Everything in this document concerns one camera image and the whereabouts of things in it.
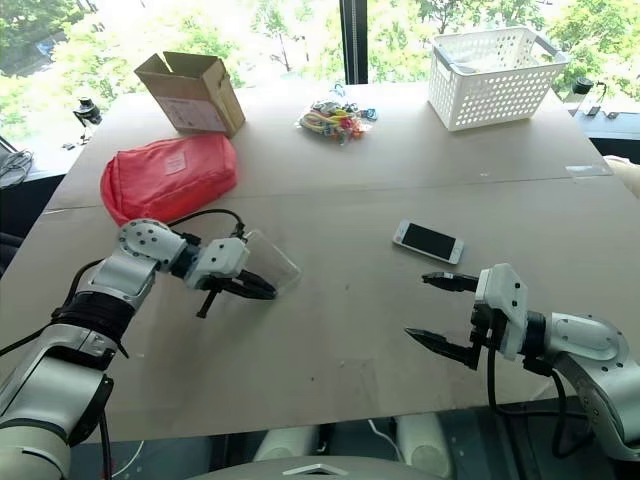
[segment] cardboard surface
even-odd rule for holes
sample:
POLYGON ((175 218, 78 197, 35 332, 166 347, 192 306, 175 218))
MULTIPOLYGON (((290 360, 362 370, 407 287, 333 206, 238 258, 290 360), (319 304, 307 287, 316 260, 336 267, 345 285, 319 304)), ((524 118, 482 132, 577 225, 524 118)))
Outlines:
MULTIPOLYGON (((532 119, 450 133, 427 102, 424 84, 348 87, 380 119, 345 146, 294 122, 326 86, 240 89, 247 123, 231 140, 238 185, 229 197, 461 185, 570 176, 566 166, 606 165, 576 122, 548 100, 532 119)), ((99 179, 125 150, 178 133, 149 95, 114 104, 48 208, 102 205, 99 179)))
POLYGON ((173 126, 181 132, 225 132, 232 137, 244 123, 231 80, 218 57, 164 52, 136 68, 173 126))
MULTIPOLYGON (((529 287, 531 309, 607 318, 638 359, 639 205, 609 176, 217 201, 263 231, 302 277, 274 302, 222 294, 203 320, 195 312, 204 293, 159 275, 123 337, 131 359, 117 355, 108 371, 112 439, 486 404, 484 359, 473 372, 403 332, 428 328, 467 341, 473 295, 422 285, 420 275, 430 271, 477 274, 510 262, 529 287), (402 218, 462 238, 460 264, 394 247, 402 218)), ((182 228, 207 242, 232 223, 209 216, 182 228)), ((0 283, 3 344, 44 325, 75 271, 108 255, 116 233, 102 207, 43 215, 0 283)), ((0 378, 23 352, 0 360, 0 378)), ((528 400, 545 385, 519 362, 498 359, 500 401, 528 400)))

